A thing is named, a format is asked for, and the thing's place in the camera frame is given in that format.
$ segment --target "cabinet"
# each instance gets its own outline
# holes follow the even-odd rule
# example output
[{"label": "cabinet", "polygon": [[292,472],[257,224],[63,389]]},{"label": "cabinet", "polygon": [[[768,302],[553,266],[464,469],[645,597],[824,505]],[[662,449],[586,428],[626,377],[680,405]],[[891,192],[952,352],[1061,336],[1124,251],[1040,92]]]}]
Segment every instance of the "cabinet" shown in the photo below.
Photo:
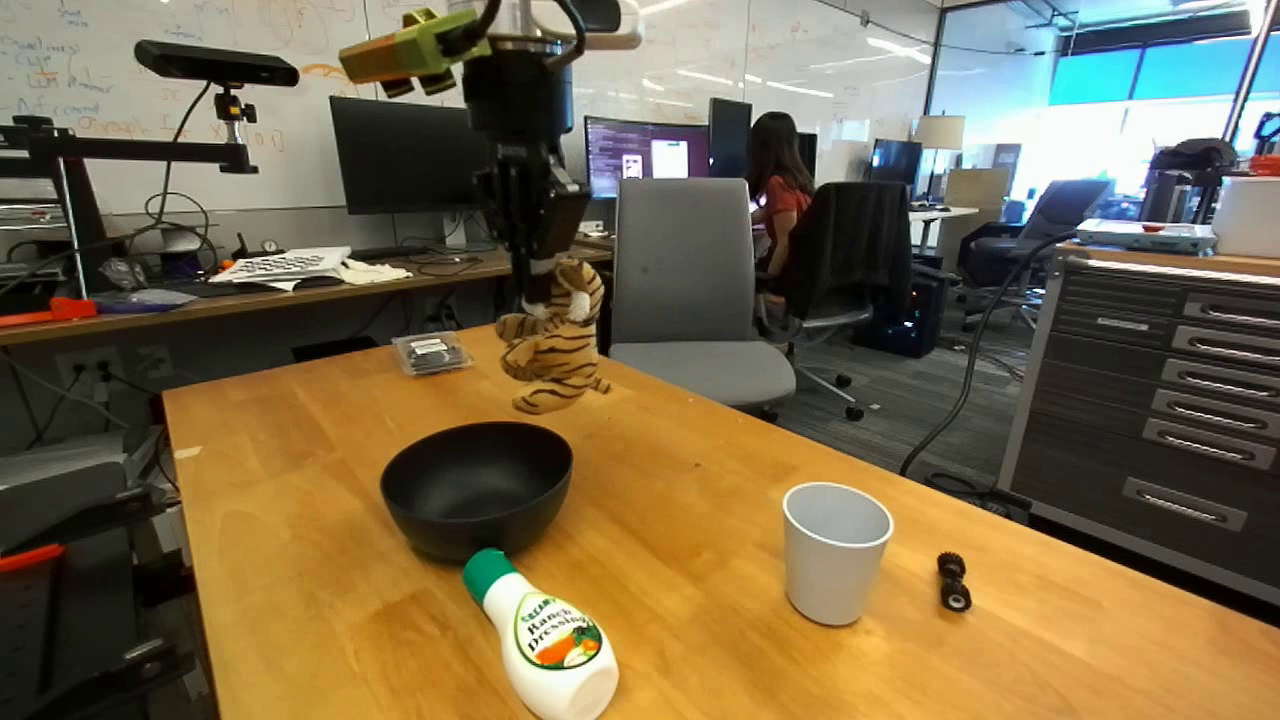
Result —
[{"label": "cabinet", "polygon": [[1057,262],[999,490],[1280,599],[1280,266]]}]

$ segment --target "desk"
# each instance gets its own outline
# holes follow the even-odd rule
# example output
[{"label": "desk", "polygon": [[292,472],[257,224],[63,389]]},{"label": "desk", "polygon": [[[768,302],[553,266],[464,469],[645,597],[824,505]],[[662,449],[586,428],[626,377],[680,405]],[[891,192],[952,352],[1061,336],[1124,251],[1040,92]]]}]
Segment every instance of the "desk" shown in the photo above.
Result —
[{"label": "desk", "polygon": [[978,215],[978,209],[933,209],[933,213],[909,213],[912,215],[912,248],[915,255],[940,255],[940,236],[933,229]]},{"label": "desk", "polygon": [[[413,556],[382,469],[413,439],[509,422],[494,327],[467,373],[409,382],[388,350],[164,392],[226,720],[520,715],[457,568]],[[613,634],[607,715],[1269,715],[1280,634],[626,363],[568,437],[561,522],[520,568]],[[870,490],[897,539],[857,629],[780,591],[780,496]],[[935,551],[978,607],[935,604]]]},{"label": "desk", "polygon": [[[603,248],[574,248],[574,251],[590,255],[593,266],[607,262]],[[135,327],[174,327],[174,326],[199,326],[199,321],[220,321],[220,317],[343,303],[343,302],[369,302],[369,298],[436,293],[436,289],[485,284],[485,280],[512,275],[509,251],[487,251],[478,266],[404,262],[404,269],[413,275],[388,280],[388,284],[338,284],[338,289],[307,289],[307,293],[243,293],[243,298],[196,302],[196,303],[174,308],[174,311],[111,311],[111,317],[72,321],[72,326],[0,327],[0,350],[44,343],[44,340],[94,340],[94,336],[115,336],[115,332],[135,332]]]}]

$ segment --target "black bowl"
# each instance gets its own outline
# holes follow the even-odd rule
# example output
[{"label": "black bowl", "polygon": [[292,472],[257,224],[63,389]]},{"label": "black bowl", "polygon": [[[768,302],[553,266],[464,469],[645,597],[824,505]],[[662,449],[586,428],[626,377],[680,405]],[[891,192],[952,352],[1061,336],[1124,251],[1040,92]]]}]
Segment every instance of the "black bowl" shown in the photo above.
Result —
[{"label": "black bowl", "polygon": [[555,522],[574,449],[539,423],[461,423],[386,469],[386,501],[409,543],[436,563],[478,548],[520,551]]}]

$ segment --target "wall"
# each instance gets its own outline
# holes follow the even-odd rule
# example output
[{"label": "wall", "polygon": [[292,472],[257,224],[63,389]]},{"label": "wall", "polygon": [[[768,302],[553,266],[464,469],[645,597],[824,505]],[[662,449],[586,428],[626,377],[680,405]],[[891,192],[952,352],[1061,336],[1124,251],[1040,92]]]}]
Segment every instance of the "wall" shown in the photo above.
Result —
[{"label": "wall", "polygon": [[[401,30],[396,0],[44,0],[0,26],[0,115],[42,111],[80,138],[170,139],[199,92],[196,82],[156,82],[131,59],[135,40],[274,51],[299,67],[299,90],[249,85],[261,125],[243,129],[257,178],[181,165],[174,189],[204,209],[340,204],[327,101],[382,95],[340,77],[338,51]],[[861,5],[930,40],[930,0]],[[593,51],[577,63],[580,115],[705,119],[710,95],[783,110],[821,134],[824,178],[848,178],[874,138],[909,138],[930,67],[874,49],[874,30],[821,0],[690,0],[630,17],[642,51]],[[196,110],[189,139],[226,139],[213,110]],[[105,213],[141,213],[161,189],[161,165],[94,165]]]}]

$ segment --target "bottle label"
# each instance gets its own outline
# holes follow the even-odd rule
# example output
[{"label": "bottle label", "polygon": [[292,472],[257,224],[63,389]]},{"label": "bottle label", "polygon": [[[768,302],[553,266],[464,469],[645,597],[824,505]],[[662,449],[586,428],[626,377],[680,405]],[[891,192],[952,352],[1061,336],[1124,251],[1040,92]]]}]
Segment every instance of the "bottle label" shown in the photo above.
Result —
[{"label": "bottle label", "polygon": [[532,670],[580,670],[603,650],[603,634],[580,607],[530,591],[516,607],[516,650]]}]

